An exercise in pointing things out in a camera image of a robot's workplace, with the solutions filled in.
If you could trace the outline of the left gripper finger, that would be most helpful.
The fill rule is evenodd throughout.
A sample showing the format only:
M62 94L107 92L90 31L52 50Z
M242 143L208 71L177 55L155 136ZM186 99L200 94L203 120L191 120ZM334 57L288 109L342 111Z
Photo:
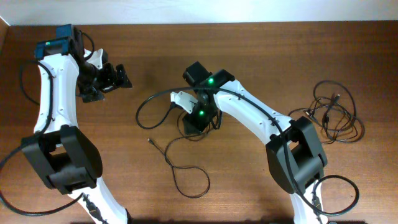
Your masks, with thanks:
M104 90L112 89L114 86L116 72L111 63L104 66Z
M123 64L119 64L116 66L116 75L117 75L116 85L118 88L132 88L132 83L127 76Z

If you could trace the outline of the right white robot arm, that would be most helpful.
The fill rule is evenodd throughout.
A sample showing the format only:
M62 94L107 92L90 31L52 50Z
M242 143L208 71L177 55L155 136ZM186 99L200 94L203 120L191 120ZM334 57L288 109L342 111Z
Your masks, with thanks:
M269 171L277 184L290 195L294 223L327 223L306 201L322 209L320 179L327 164L326 154L314 125L305 117L297 120L280 114L252 96L226 70L212 74L199 62L183 73L195 89L195 96L177 94L176 104L187 135L200 134L220 112L231 115L254 133L266 147Z

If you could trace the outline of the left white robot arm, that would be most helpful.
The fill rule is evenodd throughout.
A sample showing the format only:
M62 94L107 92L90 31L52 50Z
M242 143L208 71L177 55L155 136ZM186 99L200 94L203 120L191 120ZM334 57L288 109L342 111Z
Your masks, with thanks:
M85 36L67 24L57 27L54 39L38 42L39 116L22 152L47 188L76 200L95 223L132 223L107 188L99 150L80 131L76 116L77 95L90 103L132 84L123 65L112 66L103 49L85 49Z

